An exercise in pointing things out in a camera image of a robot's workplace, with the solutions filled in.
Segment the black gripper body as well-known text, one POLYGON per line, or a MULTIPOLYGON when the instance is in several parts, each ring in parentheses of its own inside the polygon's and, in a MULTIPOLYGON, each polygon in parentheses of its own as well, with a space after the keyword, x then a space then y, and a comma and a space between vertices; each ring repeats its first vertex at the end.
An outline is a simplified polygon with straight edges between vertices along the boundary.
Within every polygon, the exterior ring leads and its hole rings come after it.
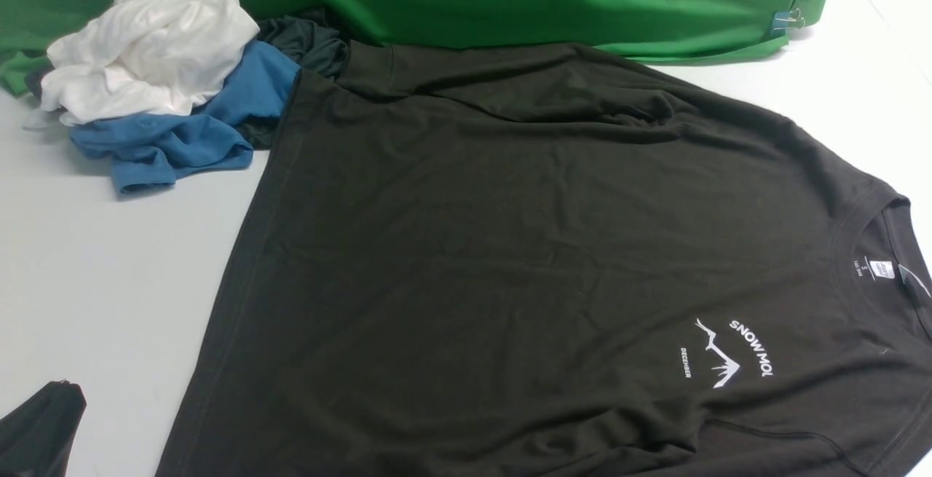
POLYGON ((45 384, 1 421, 2 476, 64 476, 87 403, 80 385, 45 384))

